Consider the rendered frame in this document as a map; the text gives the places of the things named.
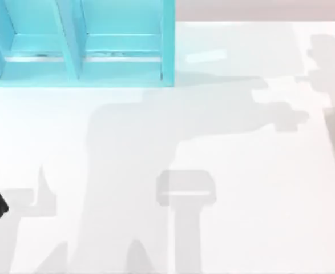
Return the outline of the light blue rack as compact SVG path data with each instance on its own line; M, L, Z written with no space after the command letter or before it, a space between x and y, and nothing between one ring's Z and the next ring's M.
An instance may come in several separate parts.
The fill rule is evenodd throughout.
M0 87L172 87L176 0L0 0Z

